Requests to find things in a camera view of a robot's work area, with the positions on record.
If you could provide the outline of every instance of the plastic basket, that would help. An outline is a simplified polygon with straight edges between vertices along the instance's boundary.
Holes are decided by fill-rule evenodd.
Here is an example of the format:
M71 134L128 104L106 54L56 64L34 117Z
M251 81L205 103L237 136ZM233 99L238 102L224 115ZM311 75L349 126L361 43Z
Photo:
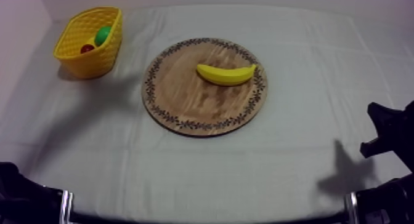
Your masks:
M105 42L83 53L80 50L103 26L111 26ZM116 7L96 7L73 17L56 44L54 56L75 77L91 79L108 73L122 40L122 12Z

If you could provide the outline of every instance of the white tablecloth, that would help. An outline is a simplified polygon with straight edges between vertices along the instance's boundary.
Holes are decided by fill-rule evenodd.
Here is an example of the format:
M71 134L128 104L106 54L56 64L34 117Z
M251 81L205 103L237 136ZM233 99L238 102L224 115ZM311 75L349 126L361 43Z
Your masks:
M414 33L372 21L265 6L124 11L113 71L74 81L52 56L67 21L36 49L0 123L0 160L75 193L75 209L135 220L286 220L336 212L342 197L408 173L394 153L363 159L377 102L414 99ZM266 69L267 100L245 127L176 135L141 102L142 75L170 45L223 38Z

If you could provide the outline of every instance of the floral pattern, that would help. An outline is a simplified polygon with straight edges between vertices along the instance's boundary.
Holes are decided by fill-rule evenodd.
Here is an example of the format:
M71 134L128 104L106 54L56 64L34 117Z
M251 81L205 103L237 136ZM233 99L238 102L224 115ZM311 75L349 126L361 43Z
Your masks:
M258 64L258 61L254 56L252 56L247 50L241 49L238 45L232 44L220 39L213 39L213 38L195 38L189 39L186 41L182 41L173 45L172 47L164 50L161 53L161 57L158 57L152 64L152 67L148 71L148 75L145 83L145 98L144 100L150 105L150 110L161 117L164 122L168 122L171 124L175 124L179 129L191 129L191 130L220 130L224 129L229 126L236 126L241 124L246 117L251 114L256 104L262 98L262 92L266 88L266 84L264 82L263 76L260 74L259 68L256 68L253 75L253 84L256 87L256 90L252 91L252 95L248 100L248 105L243 108L243 112L240 113L237 117L227 118L224 121L218 121L214 124L209 124L206 122L196 122L190 120L180 120L177 116L173 116L168 111L163 110L158 105L155 104L155 85L153 80L156 79L157 73L160 70L160 65L163 62L163 58L172 55L173 53L181 50L183 47L188 47L191 45L197 45L201 43L210 42L217 46L221 46L226 49L231 49L236 51L237 54L241 55L242 58L249 61L251 64Z

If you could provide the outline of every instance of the banana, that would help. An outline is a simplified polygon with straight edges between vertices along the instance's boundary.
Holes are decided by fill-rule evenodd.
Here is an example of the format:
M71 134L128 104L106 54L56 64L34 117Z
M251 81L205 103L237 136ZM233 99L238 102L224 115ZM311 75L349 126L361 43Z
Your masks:
M236 69L223 69L204 64L197 65L197 72L207 81L221 86L235 86L253 77L256 65Z

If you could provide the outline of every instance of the red apple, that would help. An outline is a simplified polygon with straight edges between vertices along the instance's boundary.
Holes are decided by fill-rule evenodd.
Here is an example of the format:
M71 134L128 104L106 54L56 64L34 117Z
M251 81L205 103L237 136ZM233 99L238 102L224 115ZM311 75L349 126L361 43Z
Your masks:
M81 54L83 54L85 52L88 52L88 51L91 51L93 49L95 49L95 47L93 45L86 44L86 45L82 46L82 48L81 48Z

